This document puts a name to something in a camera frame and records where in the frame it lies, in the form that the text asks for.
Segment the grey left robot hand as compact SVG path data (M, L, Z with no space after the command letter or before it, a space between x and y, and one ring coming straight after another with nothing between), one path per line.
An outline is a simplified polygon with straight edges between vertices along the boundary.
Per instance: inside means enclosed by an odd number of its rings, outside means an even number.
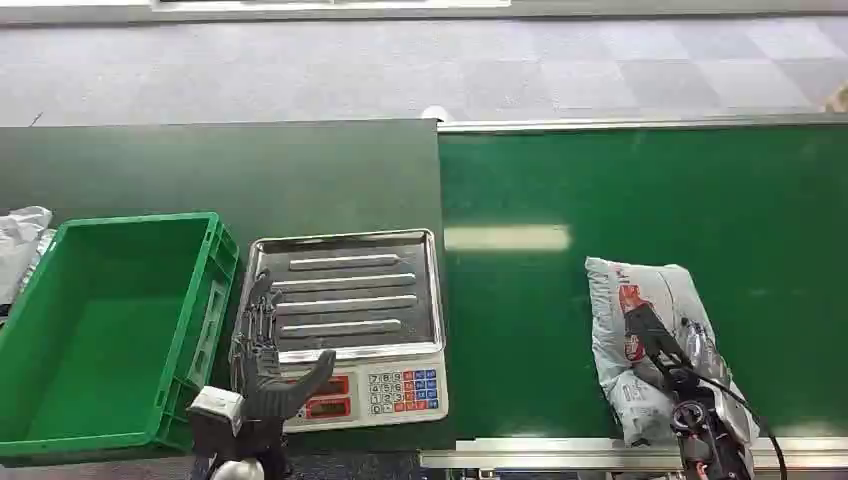
M284 422L331 378L336 352L324 350L314 366L295 382L283 378L275 340L276 297L270 270L261 270L248 284L239 307L230 351L230 384L244 398L249 420Z

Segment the dark right robot hand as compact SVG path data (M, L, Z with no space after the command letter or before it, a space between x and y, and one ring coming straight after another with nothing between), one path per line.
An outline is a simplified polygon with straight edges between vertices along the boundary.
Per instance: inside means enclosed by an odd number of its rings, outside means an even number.
M637 376L673 399L697 401L700 380L677 340L648 304L624 314L627 333L637 339L652 367L638 367Z

